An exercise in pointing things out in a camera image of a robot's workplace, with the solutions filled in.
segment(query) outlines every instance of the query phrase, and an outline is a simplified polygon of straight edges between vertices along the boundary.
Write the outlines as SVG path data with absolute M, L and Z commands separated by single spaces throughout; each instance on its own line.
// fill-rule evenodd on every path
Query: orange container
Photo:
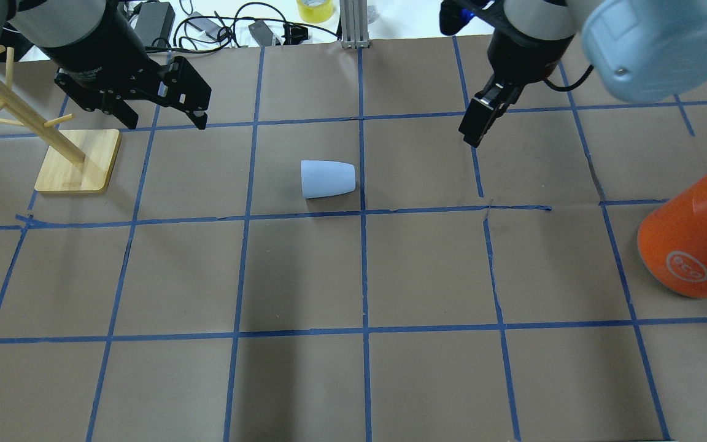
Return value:
M 661 283 L 707 298 L 707 176 L 648 215 L 637 243 L 643 263 Z

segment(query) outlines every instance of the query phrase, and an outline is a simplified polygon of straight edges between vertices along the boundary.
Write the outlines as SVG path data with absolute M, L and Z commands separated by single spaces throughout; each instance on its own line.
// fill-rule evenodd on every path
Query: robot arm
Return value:
M 0 33 L 5 20 L 59 65 L 54 82 L 82 109 L 134 129 L 126 100 L 149 100 L 206 127 L 211 87 L 182 56 L 149 58 L 113 0 L 0 0 Z
M 443 0 L 441 31 L 455 34 L 474 16 L 495 31 L 487 52 L 493 76 L 460 124 L 473 146 L 526 84 L 552 73 L 578 31 L 620 100 L 658 101 L 707 81 L 707 0 Z

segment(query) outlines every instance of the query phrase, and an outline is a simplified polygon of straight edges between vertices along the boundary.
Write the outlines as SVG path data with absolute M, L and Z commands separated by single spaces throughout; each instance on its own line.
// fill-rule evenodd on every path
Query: white logo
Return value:
M 686 282 L 707 281 L 707 267 L 697 258 L 679 250 L 667 255 L 667 269 L 677 279 Z

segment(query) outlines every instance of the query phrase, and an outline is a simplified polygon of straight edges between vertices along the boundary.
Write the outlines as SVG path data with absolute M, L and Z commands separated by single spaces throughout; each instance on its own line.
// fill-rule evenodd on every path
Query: wooden base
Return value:
M 60 131 L 86 155 L 71 163 L 49 147 L 34 189 L 50 193 L 95 193 L 106 189 L 122 135 L 116 129 Z

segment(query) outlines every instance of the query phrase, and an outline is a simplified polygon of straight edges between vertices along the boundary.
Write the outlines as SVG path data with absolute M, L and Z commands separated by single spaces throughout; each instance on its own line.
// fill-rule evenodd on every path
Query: metal post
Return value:
M 340 0 L 342 47 L 370 47 L 367 32 L 367 0 Z

